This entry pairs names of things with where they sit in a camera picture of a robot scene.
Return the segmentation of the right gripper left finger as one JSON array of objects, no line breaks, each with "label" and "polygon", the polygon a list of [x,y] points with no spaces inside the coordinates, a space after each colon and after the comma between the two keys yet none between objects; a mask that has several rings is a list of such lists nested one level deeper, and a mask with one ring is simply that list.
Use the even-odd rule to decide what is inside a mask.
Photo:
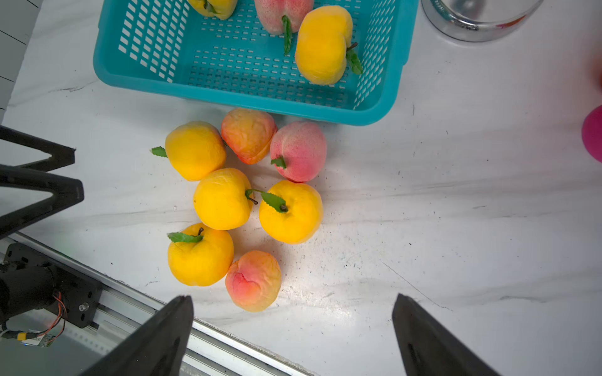
[{"label": "right gripper left finger", "polygon": [[177,296],[83,374],[178,375],[193,320],[192,298]]}]

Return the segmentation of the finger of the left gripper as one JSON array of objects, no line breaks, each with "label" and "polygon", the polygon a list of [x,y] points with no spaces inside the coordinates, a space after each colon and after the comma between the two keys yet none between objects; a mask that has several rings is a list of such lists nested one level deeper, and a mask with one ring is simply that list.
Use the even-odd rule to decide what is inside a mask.
[{"label": "finger of the left gripper", "polygon": [[82,181],[52,173],[53,170],[75,164],[74,148],[31,136],[4,125],[1,127],[1,139],[49,155],[46,159],[19,166],[3,164],[1,186],[39,191],[50,195],[44,200],[1,216],[2,238],[84,201]]}]

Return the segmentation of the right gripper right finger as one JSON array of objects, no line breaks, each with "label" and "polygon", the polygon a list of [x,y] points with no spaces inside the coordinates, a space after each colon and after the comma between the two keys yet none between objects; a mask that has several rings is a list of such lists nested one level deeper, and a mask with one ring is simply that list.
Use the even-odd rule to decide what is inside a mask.
[{"label": "right gripper right finger", "polygon": [[393,327],[407,375],[497,375],[414,299],[399,294]]}]

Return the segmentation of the orange-pink peach bottom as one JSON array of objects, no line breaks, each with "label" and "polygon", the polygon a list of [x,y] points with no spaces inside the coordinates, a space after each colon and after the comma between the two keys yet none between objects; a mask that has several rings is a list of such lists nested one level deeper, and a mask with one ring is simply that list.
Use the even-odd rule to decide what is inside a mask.
[{"label": "orange-pink peach bottom", "polygon": [[253,250],[230,266],[225,285],[236,306],[258,313],[277,299],[282,286],[282,271],[273,255]]}]

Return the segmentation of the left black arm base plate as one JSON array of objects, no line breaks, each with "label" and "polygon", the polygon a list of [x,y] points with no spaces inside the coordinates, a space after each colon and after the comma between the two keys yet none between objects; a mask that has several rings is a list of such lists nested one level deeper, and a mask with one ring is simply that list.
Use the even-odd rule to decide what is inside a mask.
[{"label": "left black arm base plate", "polygon": [[26,245],[11,244],[1,264],[1,322],[48,310],[65,313],[68,323],[85,328],[93,322],[102,291],[102,283],[92,277]]}]

